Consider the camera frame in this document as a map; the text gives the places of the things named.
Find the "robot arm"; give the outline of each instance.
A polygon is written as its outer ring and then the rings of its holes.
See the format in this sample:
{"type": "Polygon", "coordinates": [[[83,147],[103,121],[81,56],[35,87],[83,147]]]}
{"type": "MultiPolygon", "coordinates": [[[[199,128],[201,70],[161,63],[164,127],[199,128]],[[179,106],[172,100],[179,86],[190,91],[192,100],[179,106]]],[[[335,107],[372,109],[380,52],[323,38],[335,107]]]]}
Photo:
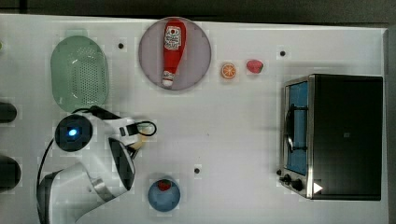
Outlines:
{"type": "Polygon", "coordinates": [[[134,121],[96,116],[95,112],[68,116],[55,131],[52,149],[76,157],[78,163],[41,181],[37,200],[43,224],[74,224],[128,191],[134,182],[134,163],[125,146],[138,141],[138,134],[122,136],[120,131],[134,121]]]}

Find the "small bowl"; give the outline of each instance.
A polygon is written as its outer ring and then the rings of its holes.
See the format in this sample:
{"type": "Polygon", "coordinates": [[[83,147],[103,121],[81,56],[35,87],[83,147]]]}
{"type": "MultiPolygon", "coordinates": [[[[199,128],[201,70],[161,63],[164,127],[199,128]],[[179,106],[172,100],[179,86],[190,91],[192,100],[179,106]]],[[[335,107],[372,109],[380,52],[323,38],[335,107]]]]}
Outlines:
{"type": "Polygon", "coordinates": [[[158,183],[163,180],[159,180],[152,184],[148,191],[149,203],[159,212],[172,211],[180,202],[180,189],[178,188],[178,185],[172,180],[166,180],[171,182],[170,189],[161,191],[158,187],[158,183]]]}

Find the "green basket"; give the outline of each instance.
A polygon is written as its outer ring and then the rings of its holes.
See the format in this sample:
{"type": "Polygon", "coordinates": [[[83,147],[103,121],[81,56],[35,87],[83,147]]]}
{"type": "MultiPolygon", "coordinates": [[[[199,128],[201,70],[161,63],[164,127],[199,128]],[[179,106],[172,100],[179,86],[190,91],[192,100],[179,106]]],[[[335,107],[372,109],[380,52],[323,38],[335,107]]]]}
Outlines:
{"type": "Polygon", "coordinates": [[[67,112],[102,105],[108,95],[108,66],[105,54],[91,39],[67,37],[50,59],[52,94],[67,112]]]}

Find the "black toaster oven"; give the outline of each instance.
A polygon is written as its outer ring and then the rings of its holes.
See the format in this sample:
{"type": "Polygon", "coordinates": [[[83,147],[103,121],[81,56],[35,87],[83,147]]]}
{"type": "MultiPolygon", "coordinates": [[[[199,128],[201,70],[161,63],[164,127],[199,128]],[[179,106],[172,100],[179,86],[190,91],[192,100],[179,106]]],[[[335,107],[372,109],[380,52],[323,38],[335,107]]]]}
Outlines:
{"type": "Polygon", "coordinates": [[[381,199],[383,78],[286,83],[281,184],[313,200],[381,199]]]}

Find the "round plate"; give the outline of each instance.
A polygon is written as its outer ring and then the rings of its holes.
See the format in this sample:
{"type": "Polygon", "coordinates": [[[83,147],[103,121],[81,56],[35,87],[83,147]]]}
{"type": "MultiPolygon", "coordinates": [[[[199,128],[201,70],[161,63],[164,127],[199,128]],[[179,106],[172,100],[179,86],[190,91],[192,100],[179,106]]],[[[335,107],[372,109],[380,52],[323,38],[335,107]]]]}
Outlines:
{"type": "Polygon", "coordinates": [[[155,85],[181,91],[198,83],[210,65],[211,49],[205,32],[194,22],[184,18],[165,18],[151,25],[139,45],[139,62],[146,77],[155,85]],[[163,86],[163,37],[166,23],[172,19],[186,26],[186,47],[171,88],[163,86]]]}

